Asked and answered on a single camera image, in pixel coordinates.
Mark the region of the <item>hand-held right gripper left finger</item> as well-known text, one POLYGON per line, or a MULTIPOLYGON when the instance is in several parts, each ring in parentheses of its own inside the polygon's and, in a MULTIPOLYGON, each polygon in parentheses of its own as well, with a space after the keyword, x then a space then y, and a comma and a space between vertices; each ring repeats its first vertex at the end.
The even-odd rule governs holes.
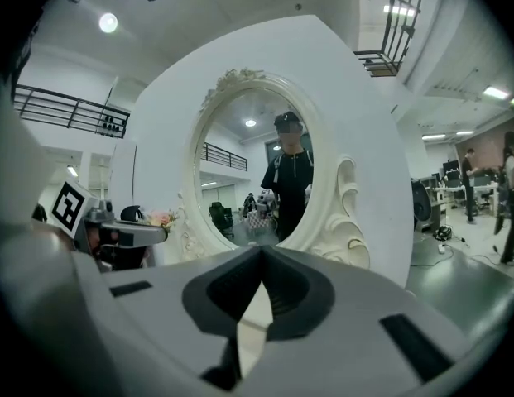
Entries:
POLYGON ((259 249, 106 274, 110 292, 155 348, 191 374, 232 390, 264 347, 259 249))

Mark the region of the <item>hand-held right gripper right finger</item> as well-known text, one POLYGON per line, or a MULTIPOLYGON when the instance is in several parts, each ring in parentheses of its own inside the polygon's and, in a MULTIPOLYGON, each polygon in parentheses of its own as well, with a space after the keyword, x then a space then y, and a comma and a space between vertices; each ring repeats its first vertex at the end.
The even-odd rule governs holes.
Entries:
POLYGON ((243 380, 245 396, 451 396, 496 349, 391 280, 318 256, 294 261, 334 287, 334 305, 309 335, 267 342, 243 380))

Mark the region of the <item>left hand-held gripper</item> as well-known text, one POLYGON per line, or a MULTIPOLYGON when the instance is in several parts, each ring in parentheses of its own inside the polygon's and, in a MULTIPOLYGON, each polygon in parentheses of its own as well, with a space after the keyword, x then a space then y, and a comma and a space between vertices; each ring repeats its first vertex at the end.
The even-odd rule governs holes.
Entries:
POLYGON ((91 256, 102 272, 115 270, 114 263, 102 256, 102 246, 139 248, 166 240, 166 230, 138 222, 115 222, 110 200, 96 198, 85 187, 67 179, 61 186, 51 217, 70 239, 74 251, 91 256))

